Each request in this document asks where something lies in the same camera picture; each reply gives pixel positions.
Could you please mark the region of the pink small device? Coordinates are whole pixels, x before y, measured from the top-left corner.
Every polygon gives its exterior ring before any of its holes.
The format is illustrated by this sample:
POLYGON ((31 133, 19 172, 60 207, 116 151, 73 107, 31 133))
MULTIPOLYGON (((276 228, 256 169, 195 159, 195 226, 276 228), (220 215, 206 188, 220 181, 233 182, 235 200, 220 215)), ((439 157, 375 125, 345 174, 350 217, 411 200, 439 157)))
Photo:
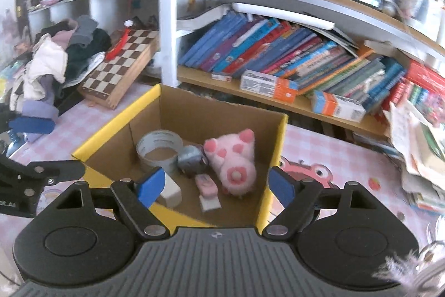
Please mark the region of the pink small device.
POLYGON ((203 198, 211 199, 218 195, 218 187, 208 174, 198 174, 195 176, 195 183, 199 193, 203 198))

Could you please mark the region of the small white charger cube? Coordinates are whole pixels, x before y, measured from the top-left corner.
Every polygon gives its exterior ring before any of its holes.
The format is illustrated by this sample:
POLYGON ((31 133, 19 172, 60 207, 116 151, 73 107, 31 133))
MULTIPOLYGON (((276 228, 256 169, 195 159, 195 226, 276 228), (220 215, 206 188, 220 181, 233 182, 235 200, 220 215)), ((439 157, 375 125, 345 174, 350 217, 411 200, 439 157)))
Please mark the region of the small white charger cube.
POLYGON ((201 211, 207 213, 213 210, 219 210, 222 208, 219 198, 217 196, 206 198, 202 195, 199 196, 199 202, 201 211))

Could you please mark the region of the red tassel ornament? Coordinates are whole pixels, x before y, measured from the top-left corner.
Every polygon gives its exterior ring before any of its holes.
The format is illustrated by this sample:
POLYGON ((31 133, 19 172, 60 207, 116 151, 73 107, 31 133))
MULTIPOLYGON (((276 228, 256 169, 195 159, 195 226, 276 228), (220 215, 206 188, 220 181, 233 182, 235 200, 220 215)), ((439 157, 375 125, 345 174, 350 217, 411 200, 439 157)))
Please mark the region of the red tassel ornament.
POLYGON ((105 56, 106 61, 111 61, 117 57, 117 55, 122 50, 124 45, 126 45, 127 40, 129 38, 130 30, 132 29, 133 25, 134 23, 131 19, 128 19, 124 22, 124 32, 122 33, 122 36, 118 40, 117 44, 106 53, 105 56))

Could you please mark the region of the pile of clothes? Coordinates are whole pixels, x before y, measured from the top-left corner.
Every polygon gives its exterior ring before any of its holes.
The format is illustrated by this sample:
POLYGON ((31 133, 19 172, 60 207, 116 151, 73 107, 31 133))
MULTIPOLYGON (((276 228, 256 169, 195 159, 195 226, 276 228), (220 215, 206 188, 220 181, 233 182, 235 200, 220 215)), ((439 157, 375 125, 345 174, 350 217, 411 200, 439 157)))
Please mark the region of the pile of clothes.
POLYGON ((56 101, 105 57, 109 34, 88 15, 43 28, 22 43, 18 60, 1 68, 1 105, 30 117, 56 117, 56 101))

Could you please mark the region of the yellow cardboard box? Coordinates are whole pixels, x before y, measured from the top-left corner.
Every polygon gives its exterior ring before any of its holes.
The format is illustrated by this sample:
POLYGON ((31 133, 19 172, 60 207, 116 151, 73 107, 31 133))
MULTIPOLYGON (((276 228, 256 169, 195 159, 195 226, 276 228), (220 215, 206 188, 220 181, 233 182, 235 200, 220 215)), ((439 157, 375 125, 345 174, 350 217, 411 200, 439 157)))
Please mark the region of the yellow cardboard box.
POLYGON ((263 230, 268 225, 273 201, 267 174, 270 167, 279 163, 287 121, 283 113, 206 99, 157 84, 72 155, 87 167, 84 178, 90 187, 108 187, 122 178, 142 178, 136 145, 148 133, 167 130, 176 133, 187 145, 201 145, 211 138, 251 129, 256 138, 257 179, 249 195, 237 198, 221 193, 221 209, 203 212, 195 182, 181 173, 172 173, 171 177, 182 192, 180 205, 168 209, 155 203, 150 210, 170 231, 179 226, 232 228, 252 225, 263 230))

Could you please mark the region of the grey toy car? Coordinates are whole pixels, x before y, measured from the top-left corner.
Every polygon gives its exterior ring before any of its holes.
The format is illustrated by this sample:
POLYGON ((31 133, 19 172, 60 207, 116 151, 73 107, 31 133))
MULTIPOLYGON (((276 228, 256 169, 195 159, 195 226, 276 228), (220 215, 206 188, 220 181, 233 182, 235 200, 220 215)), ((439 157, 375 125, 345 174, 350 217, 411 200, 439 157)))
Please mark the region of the grey toy car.
POLYGON ((208 164, 208 159, 201 146, 184 146, 177 155, 178 169, 187 177, 203 174, 207 170, 208 164))

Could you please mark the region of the wooden chessboard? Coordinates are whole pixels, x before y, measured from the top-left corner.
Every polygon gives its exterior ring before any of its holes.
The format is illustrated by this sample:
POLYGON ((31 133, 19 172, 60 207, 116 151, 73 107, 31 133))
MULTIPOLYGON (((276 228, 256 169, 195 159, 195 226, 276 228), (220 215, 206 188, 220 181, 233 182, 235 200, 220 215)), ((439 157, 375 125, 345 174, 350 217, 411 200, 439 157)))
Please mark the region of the wooden chessboard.
POLYGON ((79 93, 107 109, 115 109, 158 50, 157 31, 130 30, 117 56, 101 62, 81 83, 79 93))

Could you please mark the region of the orange white carton box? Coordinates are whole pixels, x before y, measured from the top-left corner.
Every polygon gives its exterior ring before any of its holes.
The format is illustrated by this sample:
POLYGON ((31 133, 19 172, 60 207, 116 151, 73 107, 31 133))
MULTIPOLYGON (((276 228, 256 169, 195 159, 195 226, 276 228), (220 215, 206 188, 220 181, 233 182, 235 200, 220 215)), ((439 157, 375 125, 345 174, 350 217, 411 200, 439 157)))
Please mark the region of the orange white carton box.
POLYGON ((286 103, 293 103, 298 92, 294 81, 250 70, 241 76, 240 90, 286 103))

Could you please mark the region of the wooden bookshelf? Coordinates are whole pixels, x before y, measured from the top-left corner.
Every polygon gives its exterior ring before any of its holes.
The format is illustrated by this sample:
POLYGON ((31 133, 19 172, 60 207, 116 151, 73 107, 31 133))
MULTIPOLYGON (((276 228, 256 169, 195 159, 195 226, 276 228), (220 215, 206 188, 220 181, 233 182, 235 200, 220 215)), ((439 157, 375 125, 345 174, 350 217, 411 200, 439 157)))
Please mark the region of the wooden bookshelf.
MULTIPOLYGON (((203 0, 200 6, 215 5, 219 0, 203 0)), ((365 40, 381 41, 402 50, 401 60, 408 57, 424 63, 432 59, 436 63, 444 60, 444 48, 422 33, 405 26, 400 21, 382 12, 373 10, 352 0, 223 0, 233 3, 243 10, 261 11, 266 16, 285 19, 303 26, 313 26, 320 30, 338 28, 360 42, 365 40)), ((317 115, 311 111, 311 104, 305 97, 297 97, 291 104, 261 97, 251 92, 242 91, 238 81, 215 81, 203 71, 178 66, 177 40, 184 36, 185 30, 177 28, 177 6, 187 0, 159 0, 159 32, 161 38, 161 82, 170 87, 177 87, 182 82, 194 84, 210 90, 217 90, 244 99, 251 99, 279 109, 286 109, 296 114, 305 115, 323 122, 337 125, 347 130, 385 138, 386 128, 371 116, 362 122, 354 123, 334 117, 317 115)))

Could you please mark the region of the pink plush toy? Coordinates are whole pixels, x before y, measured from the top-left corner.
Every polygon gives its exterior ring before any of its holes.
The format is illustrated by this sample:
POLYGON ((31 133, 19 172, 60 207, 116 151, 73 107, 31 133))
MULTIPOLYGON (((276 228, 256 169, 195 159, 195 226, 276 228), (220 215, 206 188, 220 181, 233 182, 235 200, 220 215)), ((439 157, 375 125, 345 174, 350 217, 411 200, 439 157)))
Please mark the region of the pink plush toy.
POLYGON ((253 190, 255 134, 251 129, 208 139, 203 150, 226 193, 242 197, 253 190))

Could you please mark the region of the pink cartoon table mat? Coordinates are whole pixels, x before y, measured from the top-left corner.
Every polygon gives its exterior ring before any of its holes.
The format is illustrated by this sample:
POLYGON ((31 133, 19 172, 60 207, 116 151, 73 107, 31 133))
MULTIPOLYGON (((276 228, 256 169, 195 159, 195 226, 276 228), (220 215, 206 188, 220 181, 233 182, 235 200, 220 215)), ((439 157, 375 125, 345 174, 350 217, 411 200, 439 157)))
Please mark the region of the pink cartoon table mat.
MULTIPOLYGON (((70 159, 85 141, 148 90, 147 85, 135 84, 114 111, 81 101, 60 116, 53 133, 25 144, 12 159, 21 164, 70 159)), ((387 156, 292 125, 287 125, 282 155, 292 162, 323 164, 338 186, 349 180, 362 183, 405 223, 421 247, 428 243, 438 216, 408 204, 400 171, 387 156)))

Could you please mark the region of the clear tape roll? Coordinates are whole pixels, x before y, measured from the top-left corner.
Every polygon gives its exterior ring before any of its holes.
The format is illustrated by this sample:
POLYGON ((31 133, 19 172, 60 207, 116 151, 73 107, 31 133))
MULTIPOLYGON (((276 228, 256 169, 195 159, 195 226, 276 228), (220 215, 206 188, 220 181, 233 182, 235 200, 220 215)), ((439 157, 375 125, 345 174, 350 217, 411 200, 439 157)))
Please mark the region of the clear tape roll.
POLYGON ((143 171, 161 167, 166 173, 177 172, 177 159, 183 141, 179 135, 168 130, 156 130, 144 135, 136 145, 143 171))

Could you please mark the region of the white foam eraser block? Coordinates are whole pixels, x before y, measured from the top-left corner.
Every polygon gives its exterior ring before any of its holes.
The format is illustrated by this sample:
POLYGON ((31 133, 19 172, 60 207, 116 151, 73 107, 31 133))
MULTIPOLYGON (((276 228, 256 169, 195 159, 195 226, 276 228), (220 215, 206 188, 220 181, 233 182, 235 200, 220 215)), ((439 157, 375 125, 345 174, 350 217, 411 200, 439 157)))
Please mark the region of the white foam eraser block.
POLYGON ((164 189, 159 195, 157 203, 169 209, 174 209, 182 203, 181 188, 167 173, 165 174, 164 189))

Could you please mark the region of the row of books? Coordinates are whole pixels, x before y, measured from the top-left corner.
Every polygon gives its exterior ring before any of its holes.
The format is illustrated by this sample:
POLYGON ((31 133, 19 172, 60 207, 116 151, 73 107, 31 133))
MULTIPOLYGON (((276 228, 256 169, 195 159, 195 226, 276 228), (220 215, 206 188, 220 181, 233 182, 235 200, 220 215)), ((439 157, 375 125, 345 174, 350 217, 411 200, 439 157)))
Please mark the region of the row of books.
POLYGON ((310 104, 316 90, 354 99, 365 108, 364 118, 381 124, 390 103, 408 100, 423 109, 429 94, 444 92, 444 78, 428 66, 411 57, 402 61, 385 45, 358 45, 337 29, 246 14, 236 5, 181 26, 195 30, 197 39, 180 56, 179 66, 203 71, 215 81, 238 81, 239 88, 247 70, 285 78, 296 83, 296 97, 310 104))

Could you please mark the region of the stack of papers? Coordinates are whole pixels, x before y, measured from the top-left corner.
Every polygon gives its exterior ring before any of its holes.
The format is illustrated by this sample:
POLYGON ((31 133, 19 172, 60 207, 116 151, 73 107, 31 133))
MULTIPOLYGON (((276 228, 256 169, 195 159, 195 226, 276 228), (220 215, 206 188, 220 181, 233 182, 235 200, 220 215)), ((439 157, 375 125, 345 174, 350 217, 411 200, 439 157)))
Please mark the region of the stack of papers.
POLYGON ((389 104, 389 141, 402 160, 402 189, 410 203, 444 214, 444 131, 409 101, 389 104))

